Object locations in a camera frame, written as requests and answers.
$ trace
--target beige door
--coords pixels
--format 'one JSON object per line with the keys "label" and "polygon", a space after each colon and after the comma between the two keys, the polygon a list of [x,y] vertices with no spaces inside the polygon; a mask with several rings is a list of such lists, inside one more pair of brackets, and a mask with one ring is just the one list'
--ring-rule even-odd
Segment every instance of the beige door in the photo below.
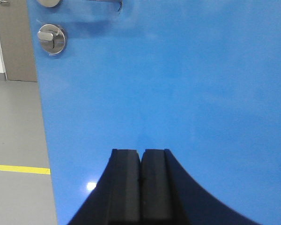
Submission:
{"label": "beige door", "polygon": [[37,81],[26,0],[0,1],[0,43],[8,80]]}

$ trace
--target yellow floor line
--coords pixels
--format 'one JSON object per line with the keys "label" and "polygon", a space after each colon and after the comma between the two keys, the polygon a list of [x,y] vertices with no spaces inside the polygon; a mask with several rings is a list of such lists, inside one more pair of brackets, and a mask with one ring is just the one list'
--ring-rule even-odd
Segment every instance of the yellow floor line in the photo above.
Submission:
{"label": "yellow floor line", "polygon": [[0,171],[19,172],[19,173],[51,174],[49,168],[17,166],[17,165],[0,165]]}

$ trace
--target thumb turn lock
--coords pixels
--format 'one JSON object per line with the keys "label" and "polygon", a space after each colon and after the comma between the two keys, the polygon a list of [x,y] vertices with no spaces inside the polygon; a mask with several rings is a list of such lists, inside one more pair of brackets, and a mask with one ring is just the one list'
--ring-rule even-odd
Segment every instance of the thumb turn lock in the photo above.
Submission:
{"label": "thumb turn lock", "polygon": [[59,25],[46,24],[37,33],[41,47],[49,54],[56,55],[66,46],[65,31]]}

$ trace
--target blue door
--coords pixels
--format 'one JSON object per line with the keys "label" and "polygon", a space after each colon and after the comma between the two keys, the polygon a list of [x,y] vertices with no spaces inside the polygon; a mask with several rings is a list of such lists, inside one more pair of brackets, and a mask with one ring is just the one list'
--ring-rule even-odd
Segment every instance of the blue door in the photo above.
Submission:
{"label": "blue door", "polygon": [[[111,149],[169,148],[219,200],[281,225],[281,0],[29,0],[59,224]],[[60,25],[67,46],[37,39]]]}

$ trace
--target metal handle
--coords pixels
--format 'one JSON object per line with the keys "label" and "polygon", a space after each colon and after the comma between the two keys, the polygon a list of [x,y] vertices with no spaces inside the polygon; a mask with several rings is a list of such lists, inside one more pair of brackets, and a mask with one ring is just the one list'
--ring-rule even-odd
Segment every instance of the metal handle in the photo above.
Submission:
{"label": "metal handle", "polygon": [[9,3],[9,1],[0,0],[0,4],[2,4],[2,3]]}
{"label": "metal handle", "polygon": [[118,9],[118,11],[120,11],[122,9],[123,6],[123,1],[122,0],[89,0],[89,1],[101,1],[101,2],[115,2],[120,4],[120,8]]}

